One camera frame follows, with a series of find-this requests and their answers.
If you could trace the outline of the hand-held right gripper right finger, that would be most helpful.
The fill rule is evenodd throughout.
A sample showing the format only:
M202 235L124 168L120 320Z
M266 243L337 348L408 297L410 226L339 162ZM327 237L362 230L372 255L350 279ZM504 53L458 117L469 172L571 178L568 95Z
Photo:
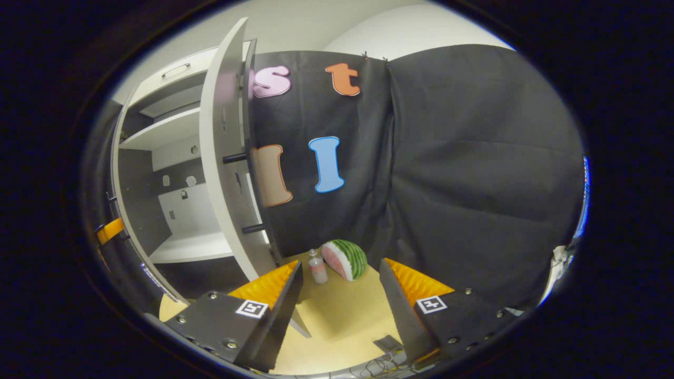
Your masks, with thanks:
M379 278L414 369L460 364L491 347L518 320L471 288L451 288L387 257Z

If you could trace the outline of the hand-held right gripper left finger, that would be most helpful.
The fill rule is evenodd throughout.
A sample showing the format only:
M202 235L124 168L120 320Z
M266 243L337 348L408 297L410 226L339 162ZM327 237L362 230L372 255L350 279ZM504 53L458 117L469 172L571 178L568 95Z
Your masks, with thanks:
M276 367L302 286L302 264L291 261L229 293L204 293L166 326L211 355L267 373Z

